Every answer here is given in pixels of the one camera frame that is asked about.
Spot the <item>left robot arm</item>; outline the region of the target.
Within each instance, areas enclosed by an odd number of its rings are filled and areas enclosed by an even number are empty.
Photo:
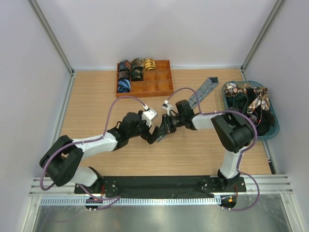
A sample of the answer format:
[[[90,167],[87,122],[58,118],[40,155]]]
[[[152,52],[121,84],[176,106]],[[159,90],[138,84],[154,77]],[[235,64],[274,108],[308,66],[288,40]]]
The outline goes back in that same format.
[[[141,137],[152,144],[155,138],[150,133],[150,127],[156,116],[154,109],[129,112],[104,135],[75,140],[63,135],[46,152],[39,165],[57,187],[73,182],[91,193],[98,193],[104,185],[104,178],[92,167],[81,167],[81,160],[119,150],[134,137]]]

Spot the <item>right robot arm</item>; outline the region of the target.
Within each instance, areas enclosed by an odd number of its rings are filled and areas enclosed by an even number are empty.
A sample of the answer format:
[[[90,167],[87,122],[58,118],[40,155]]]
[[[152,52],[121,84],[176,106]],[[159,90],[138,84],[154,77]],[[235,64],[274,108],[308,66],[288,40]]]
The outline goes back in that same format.
[[[168,101],[164,102],[162,108],[167,113],[162,115],[162,123],[158,129],[160,136],[175,133],[180,127],[192,131],[216,131],[225,149],[224,161],[217,173],[217,185],[222,191],[231,190],[240,176],[240,158],[256,138],[255,125],[234,107],[221,112],[195,113],[189,101],[181,100],[176,103],[176,113]]]

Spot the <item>grey floral tie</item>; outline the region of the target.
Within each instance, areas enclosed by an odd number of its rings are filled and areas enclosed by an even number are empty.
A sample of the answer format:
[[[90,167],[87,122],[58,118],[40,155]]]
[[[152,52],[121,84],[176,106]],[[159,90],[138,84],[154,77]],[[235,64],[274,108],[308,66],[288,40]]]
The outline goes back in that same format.
[[[193,95],[187,100],[194,110],[196,107],[200,109],[200,103],[203,101],[219,84],[217,77],[209,77],[199,88],[198,90],[193,90]]]

